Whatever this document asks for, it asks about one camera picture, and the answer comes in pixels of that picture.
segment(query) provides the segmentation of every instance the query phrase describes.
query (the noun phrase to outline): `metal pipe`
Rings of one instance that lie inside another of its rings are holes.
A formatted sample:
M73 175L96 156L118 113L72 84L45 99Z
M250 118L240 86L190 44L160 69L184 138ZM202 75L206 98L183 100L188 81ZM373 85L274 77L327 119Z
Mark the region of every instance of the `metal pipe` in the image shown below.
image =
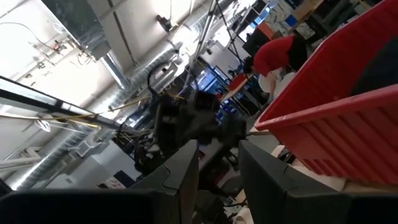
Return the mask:
M220 6L225 10L235 0L220 0ZM199 7L188 19L183 23L190 32L199 34L203 30L203 24L206 21L206 12L208 11L209 1ZM117 108L124 104L127 100L136 96L137 90L146 83L146 77L149 72L161 63L171 60L177 54L177 50L187 42L194 42L198 36L190 38L180 38L179 42L165 39L157 44L142 60L143 65L140 68L131 68L127 72L131 83L129 91L119 89L115 84L94 101L87 110L99 112L107 108ZM84 125L78 125L84 133L75 133L70 131L60 131L58 135L48 142L40 153L46 155L39 163L27 170L19 170L6 180L7 184L14 190L31 188L44 174L53 168L59 161L69 153L70 148L79 147L84 140L93 133L93 130ZM104 138L114 133L110 129L102 129Z
M161 74L160 77L158 77L156 80L153 80L150 83L150 86L156 91L156 92L161 92L165 87L166 84L174 79L174 75L177 72L178 67L173 63L170 65L170 67L163 72L163 74ZM149 95L150 91L147 88L146 90L142 91L140 93L140 96L145 96L145 95Z
M232 37L231 40L229 40L227 46L229 46L230 44L232 44L232 42L235 41L235 38L238 36L237 31L241 28L241 26L243 25L243 22L246 20L247 16L249 15L250 11L251 11L252 7L249 6L247 11L244 13L242 20L239 22L239 24L236 26L235 30L234 30L234 35Z
M18 148L16 148L16 150L14 150L12 153L10 153L5 159L4 161L9 160L12 156L14 156L15 154L17 154L18 152L21 152L22 150L24 150L25 147L27 147L31 140L33 140L33 138L36 137L37 134L39 134L40 132L42 132L41 129L38 129L33 135L31 135L28 139L26 139L26 141L24 141L20 146L18 146Z
M112 8L108 9L106 12L104 12L102 15L99 16L99 20L103 21L106 19L108 16L110 16L114 11L118 10L121 5L123 5L126 1L128 0L121 0L119 1L116 5L114 5Z
M207 14L206 22L205 22L205 25L203 27L203 30L200 32L197 49L195 50L195 53L192 56L192 62L190 64L188 75L187 75L187 77L185 79L185 82L184 82L184 88L188 85L188 82L189 82L189 79L190 79L191 67L193 67L193 64L196 62L196 59L199 57L201 49L203 47L203 43L206 40L206 37L208 35L208 32L210 30L211 25L213 24L214 15L215 15L214 12L216 10L216 6L217 6L217 1L216 0L211 0L211 4L210 4L209 11L208 11L208 14Z
M106 119L102 116L91 118L86 116L93 114L90 111L48 96L40 91L27 88L8 78L0 77L0 87L0 103L4 105L11 105L39 113L48 113L50 111L53 116L71 116L72 118L74 116L85 115L84 117L76 117L75 119L82 119L92 124L106 126L107 128L119 128L119 124L111 119Z
M64 170L64 168L67 167L67 165L68 164L66 162L62 161L62 166L57 171L55 171L55 173L53 173L51 177L48 178L39 188L46 188L46 186L48 186L55 178L57 178L57 176L62 172L62 170Z
M0 172L10 172L10 171L15 171L15 170L20 170L24 169L27 167L31 167L33 164L18 164L18 165L13 165L13 166L7 166L7 167L0 167Z
M21 165L26 163L33 163L41 160L41 157L33 150L28 149L27 152L29 153L30 157L21 157L17 159L9 159L7 161L0 161L0 168L1 166L8 166L8 165Z
M12 7L10 10L8 10L6 13L0 16L0 19L2 19L4 16L8 15L10 12L12 12L14 9L18 8L19 6L25 4L29 0L23 0L22 2L18 3L16 6Z
M191 3L189 5L189 14L192 14L193 6L195 5L195 0L191 0Z
M120 69L116 66L116 63L113 61L109 53L101 58L101 62L104 64L106 69L108 69L108 72L115 79L120 89L122 90L130 89L131 87L130 81L123 73L120 72Z

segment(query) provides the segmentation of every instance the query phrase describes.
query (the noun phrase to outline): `wire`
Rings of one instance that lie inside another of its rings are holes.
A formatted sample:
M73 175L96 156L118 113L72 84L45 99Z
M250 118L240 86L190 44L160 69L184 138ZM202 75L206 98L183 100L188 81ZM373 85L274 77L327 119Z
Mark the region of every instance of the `wire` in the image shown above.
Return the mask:
M228 33L228 35L229 35L229 39L231 40L231 44L232 44L232 46L233 46L233 48L234 48L234 51L235 51L235 54L236 54L235 57L238 58L240 65L243 66L243 64L242 64L242 59L241 59L241 57L239 56L238 50L236 49L235 41L234 41L234 39L233 39L231 33L229 32L228 23L226 22L226 19L225 19L225 16L224 16L223 11L221 10L220 4L218 4L218 0L216 0L216 3L217 3L218 10L220 10L221 18L223 19L224 24L225 24L225 26L226 26L226 31L227 31L227 33ZM248 75L247 75L246 73L243 73L243 74L244 74L244 76L246 77L246 79L249 80Z
M26 119L26 120L43 120L43 121L59 120L59 119L87 118L87 117L90 117L90 116L98 116L98 115L101 115L101 114L104 114L104 113L109 113L109 112L121 110L123 108L126 108L128 106L134 105L134 104L140 102L141 100L145 100L145 99L148 99L148 98L149 98L148 96L143 97L143 98L139 98L139 99L136 99L133 102L128 103L128 104L126 104L124 106L121 106L119 108L111 109L111 110L108 110L108 111L103 111L103 112L100 112L100 113L80 114L80 115L74 115L74 116L62 116L62 117L53 117L53 118L38 118L38 117L19 116L19 115L14 115L14 114L13 115L0 114L0 118L3 117L3 118Z
M151 96L153 96L153 97L158 97L159 94L151 87L151 85L150 85L150 78L151 78L151 76L152 76L156 71L158 71L158 70L159 70L160 68L162 68L162 67L165 67L167 64L168 64L168 62L163 62L163 63L160 63L160 64L156 65L156 66L148 73L148 75L147 75L147 86L148 86L148 90L150 91L150 94L151 94Z
M188 70L187 70L188 75L187 75L187 78L185 79L184 88L188 85L189 76L192 76L193 82L194 82L194 84L195 84L195 87L197 88L197 90L199 90L199 83L198 83L198 80L197 80L196 76L192 73L192 67L194 66L194 64L196 63L196 61L197 61L196 59L193 59L192 66L189 66L189 68L188 68Z
M182 96L173 96L174 98L177 98L177 99L181 99L181 100L186 100L186 98L185 97L182 97Z
M87 56L87 55L86 55L85 64L83 64L83 63L80 61L81 56L83 56L83 54L84 54L84 53L82 53L82 54L77 54L77 55L76 55L77 61L79 62L80 65L88 65L88 64L91 62L91 58L90 58L90 56Z
M246 205L246 198L243 200L243 202L241 202L241 203L235 203L235 204L232 204L232 205L224 205L224 207L226 207L226 208L229 208L229 207L235 207L235 206L243 206L243 205Z
M66 127L62 127L62 126L57 126L57 125L54 125L54 124L50 124L50 126L51 126L51 127L55 127L55 128L65 129L65 130L72 131L72 132L75 132L75 133L87 134L87 133L85 133L84 131L78 131L78 130L74 130L74 129L71 129L71 128L66 128Z
M90 124L90 123L86 123L86 122L82 122L82 121L75 121L73 119L70 119L69 121L71 121L73 123L76 123L76 124L83 124L83 125L91 127L91 128L98 128L99 127L98 125L95 125L95 124Z
M33 33L33 31L32 31L29 27L27 27L25 24L21 24L21 23L19 23L19 22L0 22L0 25L6 25L6 24L9 24L9 25L19 25L19 26L25 27L25 28L26 28L27 30L29 30L29 32L36 38L36 40L37 40L38 42L40 42L43 46L47 47L48 49L54 50L52 47L50 47L50 46L48 46L47 44L45 44L44 42L42 42L42 41Z
M135 137L138 137L138 136L143 136L143 135L145 135L145 134L150 134L150 133L152 133L152 132L154 132L154 130L153 130L153 129L150 129L150 130L142 131L142 132L139 133L139 134L134 134L134 135L127 135L127 134L125 134L125 135L127 135L127 136L130 137L130 138L135 138Z

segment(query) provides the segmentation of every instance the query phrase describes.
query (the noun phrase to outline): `red plastic crate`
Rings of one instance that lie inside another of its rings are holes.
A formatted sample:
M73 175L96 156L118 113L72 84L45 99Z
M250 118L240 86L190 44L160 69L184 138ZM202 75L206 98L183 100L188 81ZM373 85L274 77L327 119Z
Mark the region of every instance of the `red plastic crate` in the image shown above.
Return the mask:
M346 98L395 36L398 0L384 0L327 38L255 127L317 174L398 184L398 85Z
M348 96L365 65L398 35L398 0L384 0L329 36L256 123Z
M317 174L398 184L398 85L262 123Z

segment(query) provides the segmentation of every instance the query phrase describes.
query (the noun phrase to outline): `metal rod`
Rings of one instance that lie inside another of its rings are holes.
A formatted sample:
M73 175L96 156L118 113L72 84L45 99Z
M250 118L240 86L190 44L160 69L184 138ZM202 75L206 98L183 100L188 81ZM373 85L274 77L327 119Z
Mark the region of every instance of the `metal rod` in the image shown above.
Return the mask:
M30 144L31 140L32 140L33 138L35 138L36 135L39 134L41 131L42 131L41 129L37 130L33 135L31 135L28 139L26 139L20 146L18 146L18 148L16 148L16 149L14 150L14 152L10 153L10 154L4 159L4 161L7 161L8 159L10 159L12 156L14 156L15 154L17 154L18 152L21 152L22 150L24 150L24 148Z
M226 31L227 31L227 33L228 33L228 35L229 35L229 39L232 40L232 35L231 35L231 33L229 32L229 29L228 29L228 23L226 22L224 13L223 13L223 11L221 10L221 6L218 4L218 0L216 0L216 3L217 3L218 9L219 9L220 12L221 12L221 18L222 18L223 21L224 21L224 24L225 24L225 27L226 27ZM236 57L239 59L239 63L242 65L241 57L239 56L238 50L236 49L236 46L235 46L235 43L234 43L234 42L232 42L232 46L234 47L234 50L235 50L235 53L236 53Z
M129 90L131 87L130 81L123 73L120 72L120 69L116 66L110 54L106 54L103 58L101 58L101 61L115 79L118 87L121 90Z
M173 19L173 0L170 0L170 20Z
M55 171L55 173L53 173L53 174L51 175L51 177L48 178L48 179L40 186L40 188L41 188L41 189L46 188L46 186L48 186L53 180L55 180L55 178L58 177L58 175L62 172L62 170L64 170L64 168L66 168L67 165L68 165L68 164L67 164L66 162L62 161L62 166L61 166L57 171Z
M4 105L16 106L39 113L56 114L57 116L72 116L73 119L88 121L89 123L106 126L107 128L119 128L119 123L116 121L96 116L91 111L59 100L6 77L0 77L0 87L0 103Z
M0 168L7 165L21 165L26 163L33 163L42 159L32 148L28 149L27 152L30 157L21 157L17 159L10 159L7 161L0 161Z
M238 31L238 30L241 28L241 26L243 25L243 22L246 20L246 18L247 18L247 16L249 15L251 9L252 9L251 6L248 7L247 11L246 11L245 14L243 15L243 18L242 18L241 22L239 22L239 24L236 26L235 31L234 31L234 34L235 34L235 35L232 37L231 40L229 40L228 45L230 45L233 41L235 41L235 38L238 36L237 31Z
M114 11L118 10L121 5L123 5L127 0L122 0L119 1L116 5L114 5L112 8L108 9L106 12L104 12L102 15L99 16L99 20L103 21L106 19L109 15L111 15Z
M195 53L193 54L193 57L192 57L192 62L191 62L191 65L190 65L190 68L189 68L189 71L188 71L188 75L187 75L187 77L185 79L184 88L188 85L189 77L190 77L190 71L192 70L193 65L195 64L197 58L200 55L201 49L203 47L203 43L206 40L207 34L208 34L208 32L210 30L210 27L211 27L211 25L212 25L212 23L214 21L214 15L215 15L214 12L216 10L216 6L217 6L217 1L216 0L212 0L211 4L210 4L210 7L209 7L209 12L207 14L205 25L203 27L202 32L200 33L200 36L199 36L197 49L196 49L196 51L195 51Z
M191 0L191 4L189 5L189 14L192 14L194 5L195 5L195 0Z
M31 167L33 166L33 163L30 164L18 164L18 165L12 165L12 166L7 166L7 167L0 167L0 172L10 172L10 171L15 171L15 170L20 170L23 168Z
M16 6L14 6L13 8L11 8L10 10L8 10L6 13L4 13L3 15L0 16L0 19L2 19L4 16L8 15L10 12L12 12L14 9L18 8L19 6L23 5L25 2L27 2L29 0L24 0L20 3L18 3Z

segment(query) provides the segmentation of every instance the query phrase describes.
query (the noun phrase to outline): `desk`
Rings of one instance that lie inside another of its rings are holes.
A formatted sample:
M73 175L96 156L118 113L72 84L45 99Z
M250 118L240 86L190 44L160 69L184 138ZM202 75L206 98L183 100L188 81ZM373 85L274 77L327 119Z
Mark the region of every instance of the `desk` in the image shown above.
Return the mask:
M259 131L255 127L253 127L250 129L249 134L254 136L264 136L264 135L270 135L271 133L268 130Z
M236 88L235 88L234 90L232 90L232 91L229 91L229 92L225 93L225 94L223 95L223 97L221 98L220 102L224 102L224 101L230 99L231 97L233 97L233 96L234 96L239 90L241 90L242 87L248 82L248 79L251 79L252 77L253 77L253 74L252 74L252 75L249 75L248 78L245 78L245 79L243 80L243 82L242 82L241 84L238 85L238 87L236 87Z

